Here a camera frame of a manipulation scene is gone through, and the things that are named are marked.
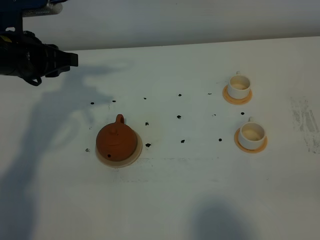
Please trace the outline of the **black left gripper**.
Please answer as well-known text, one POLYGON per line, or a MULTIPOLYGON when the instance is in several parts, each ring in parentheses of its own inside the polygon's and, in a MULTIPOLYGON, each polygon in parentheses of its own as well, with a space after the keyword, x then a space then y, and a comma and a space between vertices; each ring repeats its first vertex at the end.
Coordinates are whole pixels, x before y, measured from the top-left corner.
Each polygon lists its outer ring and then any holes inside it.
POLYGON ((16 76, 39 86, 41 77, 54 78, 78 66, 77 54, 61 51, 54 44, 44 44, 31 31, 0 32, 0 74, 3 76, 16 76))

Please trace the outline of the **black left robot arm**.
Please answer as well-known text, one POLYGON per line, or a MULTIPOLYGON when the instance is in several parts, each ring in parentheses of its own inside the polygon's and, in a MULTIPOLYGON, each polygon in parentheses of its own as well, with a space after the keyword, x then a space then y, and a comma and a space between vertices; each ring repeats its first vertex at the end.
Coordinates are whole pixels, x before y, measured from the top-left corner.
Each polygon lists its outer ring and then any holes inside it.
POLYGON ((78 55, 42 43, 23 29, 23 18, 57 15, 61 0, 2 0, 0 2, 0 74, 39 86, 42 77, 55 78, 79 65, 78 55))

